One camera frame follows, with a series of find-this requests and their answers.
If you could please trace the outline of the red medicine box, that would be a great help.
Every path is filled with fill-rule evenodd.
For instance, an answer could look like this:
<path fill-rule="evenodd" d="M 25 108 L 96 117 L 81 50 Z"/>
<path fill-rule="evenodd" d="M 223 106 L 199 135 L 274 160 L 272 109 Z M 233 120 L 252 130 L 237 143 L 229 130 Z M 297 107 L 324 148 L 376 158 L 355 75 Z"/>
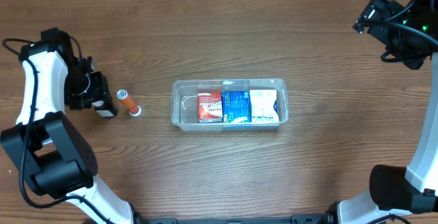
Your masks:
<path fill-rule="evenodd" d="M 222 93 L 220 91 L 199 92 L 198 121 L 200 123 L 222 122 Z"/>

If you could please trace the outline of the clear plastic container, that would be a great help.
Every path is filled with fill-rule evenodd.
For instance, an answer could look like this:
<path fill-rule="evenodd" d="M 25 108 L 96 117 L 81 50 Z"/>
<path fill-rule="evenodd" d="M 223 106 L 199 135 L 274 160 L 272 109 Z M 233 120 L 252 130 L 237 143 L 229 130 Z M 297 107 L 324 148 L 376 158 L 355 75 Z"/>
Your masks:
<path fill-rule="evenodd" d="M 276 90 L 279 122 L 273 123 L 200 123 L 199 92 Z M 171 121 L 186 132 L 224 132 L 276 129 L 288 120 L 287 87 L 282 79 L 203 79 L 178 80 L 172 86 Z"/>

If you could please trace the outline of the orange pill vial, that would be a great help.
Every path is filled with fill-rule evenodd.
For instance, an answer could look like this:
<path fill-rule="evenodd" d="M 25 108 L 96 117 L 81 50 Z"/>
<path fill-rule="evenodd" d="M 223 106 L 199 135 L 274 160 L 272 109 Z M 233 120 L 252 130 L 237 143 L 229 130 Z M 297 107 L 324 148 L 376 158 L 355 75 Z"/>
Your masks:
<path fill-rule="evenodd" d="M 117 98 L 128 109 L 131 116 L 139 116 L 142 112 L 141 107 L 134 101 L 131 95 L 125 90 L 121 89 L 116 93 Z"/>

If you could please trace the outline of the white medicine box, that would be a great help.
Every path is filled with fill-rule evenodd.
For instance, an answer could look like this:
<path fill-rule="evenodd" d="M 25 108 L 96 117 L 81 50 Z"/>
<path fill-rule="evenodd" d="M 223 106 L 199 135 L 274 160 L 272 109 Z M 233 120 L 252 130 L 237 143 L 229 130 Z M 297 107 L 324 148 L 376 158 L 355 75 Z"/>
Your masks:
<path fill-rule="evenodd" d="M 253 123 L 279 122 L 276 90 L 250 90 L 251 121 Z"/>

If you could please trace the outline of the dark bottle white cap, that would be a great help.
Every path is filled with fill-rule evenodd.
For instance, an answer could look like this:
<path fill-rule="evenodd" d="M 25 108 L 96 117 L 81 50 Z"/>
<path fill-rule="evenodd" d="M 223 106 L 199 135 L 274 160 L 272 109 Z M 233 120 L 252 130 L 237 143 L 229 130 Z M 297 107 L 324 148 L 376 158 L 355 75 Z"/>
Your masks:
<path fill-rule="evenodd" d="M 92 103 L 94 110 L 102 117 L 114 118 L 118 114 L 117 108 L 110 101 L 96 101 Z"/>

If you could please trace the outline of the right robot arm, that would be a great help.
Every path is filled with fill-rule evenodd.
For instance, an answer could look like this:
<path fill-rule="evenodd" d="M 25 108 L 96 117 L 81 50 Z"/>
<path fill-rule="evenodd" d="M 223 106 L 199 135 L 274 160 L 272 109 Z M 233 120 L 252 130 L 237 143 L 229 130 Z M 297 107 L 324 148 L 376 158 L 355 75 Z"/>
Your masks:
<path fill-rule="evenodd" d="M 382 223 L 408 214 L 432 212 L 437 198 L 437 50 L 421 25 L 435 0 L 415 0 L 401 16 L 384 8 L 361 16 L 337 44 L 346 65 L 339 101 L 326 105 L 335 169 L 332 182 L 348 194 L 332 211 L 337 223 Z M 432 72 L 431 87 L 417 70 Z"/>

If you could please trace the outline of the blue medicine box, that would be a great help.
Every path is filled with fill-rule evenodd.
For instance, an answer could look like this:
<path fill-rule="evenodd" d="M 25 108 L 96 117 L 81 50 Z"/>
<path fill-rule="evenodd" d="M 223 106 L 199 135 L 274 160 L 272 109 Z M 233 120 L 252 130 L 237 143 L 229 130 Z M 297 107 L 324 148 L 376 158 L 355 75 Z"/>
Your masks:
<path fill-rule="evenodd" d="M 222 91 L 222 114 L 224 123 L 249 123 L 249 91 Z"/>

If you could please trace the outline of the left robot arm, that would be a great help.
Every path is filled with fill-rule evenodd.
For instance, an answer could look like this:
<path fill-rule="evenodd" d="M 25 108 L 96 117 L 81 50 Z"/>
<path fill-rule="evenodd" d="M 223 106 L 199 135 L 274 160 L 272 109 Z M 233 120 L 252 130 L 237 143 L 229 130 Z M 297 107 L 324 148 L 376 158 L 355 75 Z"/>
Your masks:
<path fill-rule="evenodd" d="M 15 126 L 1 132 L 1 146 L 18 169 L 23 199 L 38 209 L 69 202 L 95 223 L 143 223 L 99 177 L 92 147 L 65 115 L 66 108 L 94 108 L 115 117 L 106 77 L 92 57 L 74 52 L 77 40 L 56 27 L 22 43 L 23 106 Z"/>

